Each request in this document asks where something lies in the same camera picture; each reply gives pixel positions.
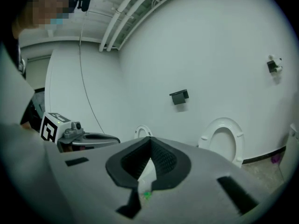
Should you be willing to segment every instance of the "purple object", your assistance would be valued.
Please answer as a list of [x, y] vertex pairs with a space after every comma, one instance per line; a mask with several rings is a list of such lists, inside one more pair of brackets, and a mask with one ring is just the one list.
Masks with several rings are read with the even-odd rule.
[[276, 154], [271, 158], [271, 162], [272, 163], [277, 163], [281, 160], [281, 155], [280, 154]]

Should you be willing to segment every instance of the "wall baseboard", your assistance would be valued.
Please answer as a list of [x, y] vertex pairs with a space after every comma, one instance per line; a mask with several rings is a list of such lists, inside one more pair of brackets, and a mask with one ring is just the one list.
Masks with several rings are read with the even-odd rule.
[[45, 88], [39, 88], [39, 89], [36, 89], [36, 90], [34, 90], [36, 93], [38, 93], [38, 92], [42, 92], [42, 91], [45, 91]]
[[285, 151], [285, 146], [278, 149], [278, 150], [275, 150], [271, 153], [268, 153], [268, 154], [265, 154], [265, 155], [262, 155], [262, 156], [258, 156], [258, 157], [255, 157], [255, 158], [252, 158], [252, 159], [244, 159], [243, 164], [248, 164], [248, 163], [252, 163], [252, 162], [257, 162], [257, 161], [261, 161], [261, 160], [264, 160], [264, 159], [267, 159], [267, 158], [270, 158], [270, 157], [273, 157], [274, 155], [276, 154], [279, 154], [279, 153], [282, 153]]

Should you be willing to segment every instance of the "cable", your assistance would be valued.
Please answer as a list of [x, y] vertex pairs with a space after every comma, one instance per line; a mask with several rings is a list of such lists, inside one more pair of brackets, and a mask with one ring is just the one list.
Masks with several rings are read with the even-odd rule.
[[88, 10], [87, 10], [86, 13], [85, 13], [85, 17], [84, 17], [84, 21], [83, 21], [83, 26], [82, 26], [81, 34], [80, 34], [80, 38], [79, 38], [79, 46], [81, 46], [81, 39], [82, 39], [83, 29], [84, 29], [84, 27], [85, 27], [86, 17], [87, 17], [88, 14], [89, 14], [89, 8], [88, 8]]
[[[88, 95], [87, 95], [87, 91], [86, 91], [86, 88], [85, 88], [84, 79], [83, 79], [82, 64], [81, 64], [81, 45], [79, 45], [79, 57], [80, 57], [81, 76], [82, 76], [82, 81], [83, 81], [83, 86], [84, 86], [85, 94], [86, 94], [86, 97], [87, 97], [89, 106], [90, 106], [90, 108], [91, 108], [91, 110], [92, 110], [92, 112], [93, 112], [93, 108], [92, 108], [92, 105], [90, 104], [90, 101], [89, 101], [89, 98], [88, 98]], [[97, 117], [95, 116], [94, 112], [93, 112], [93, 115], [94, 115], [95, 119], [97, 120], [98, 125], [100, 126], [100, 129], [102, 130], [103, 134], [105, 134], [104, 131], [103, 131], [103, 129], [102, 129], [102, 127], [101, 127], [101, 125], [100, 125], [100, 123], [99, 123], [99, 121], [98, 121], [98, 119], [97, 119]]]

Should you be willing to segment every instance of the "green object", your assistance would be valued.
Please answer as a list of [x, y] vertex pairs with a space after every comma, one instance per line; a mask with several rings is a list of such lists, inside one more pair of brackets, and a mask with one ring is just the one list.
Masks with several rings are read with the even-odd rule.
[[151, 196], [151, 192], [145, 192], [144, 193], [145, 199], [149, 200], [150, 196]]

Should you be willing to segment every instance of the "white wall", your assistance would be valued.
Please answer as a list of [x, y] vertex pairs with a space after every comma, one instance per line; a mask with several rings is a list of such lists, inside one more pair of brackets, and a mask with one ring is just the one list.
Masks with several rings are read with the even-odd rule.
[[134, 119], [117, 54], [99, 53], [98, 45], [83, 42], [81, 63], [82, 73], [78, 42], [63, 42], [54, 49], [46, 79], [46, 111], [80, 121], [86, 132], [102, 133], [99, 122], [104, 133], [121, 141], [130, 140], [135, 131]]
[[32, 46], [26, 46], [21, 48], [21, 56], [23, 59], [32, 59], [41, 56], [49, 56], [53, 50], [64, 42], [47, 42]]
[[34, 89], [45, 87], [49, 58], [31, 61], [26, 66], [26, 81]]
[[122, 142], [133, 139], [137, 123], [117, 51], [99, 52], [99, 45], [81, 44], [83, 79], [95, 116], [103, 131]]
[[[196, 145], [208, 124], [234, 119], [244, 159], [281, 147], [297, 92], [298, 44], [272, 0], [172, 0], [132, 35], [121, 67], [140, 124], [155, 136]], [[267, 56], [283, 60], [281, 77]], [[170, 93], [187, 89], [185, 105]]]

